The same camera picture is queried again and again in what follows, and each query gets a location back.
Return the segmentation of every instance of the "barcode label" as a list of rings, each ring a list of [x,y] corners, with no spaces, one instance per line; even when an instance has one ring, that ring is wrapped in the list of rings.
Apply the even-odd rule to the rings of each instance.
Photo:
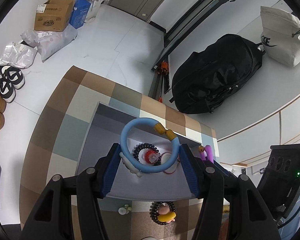
[[[44,12],[44,10],[45,10],[45,8],[46,8],[46,4],[40,4],[40,5],[38,5],[37,6],[37,12],[38,13],[43,13]]]
[[[50,36],[52,35],[52,32],[43,32],[43,33],[38,33],[38,38],[42,38],[44,36]]]

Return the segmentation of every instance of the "black electronic device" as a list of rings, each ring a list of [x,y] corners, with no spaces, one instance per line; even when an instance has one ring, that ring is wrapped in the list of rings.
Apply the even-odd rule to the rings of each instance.
[[[300,196],[300,144],[273,145],[257,187],[273,218],[287,218]]]

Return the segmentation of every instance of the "black bag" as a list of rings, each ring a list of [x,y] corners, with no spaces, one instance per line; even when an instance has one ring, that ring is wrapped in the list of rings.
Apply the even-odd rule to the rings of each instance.
[[[172,79],[172,103],[185,114],[212,113],[262,66],[263,51],[226,34],[202,52],[193,52]]]

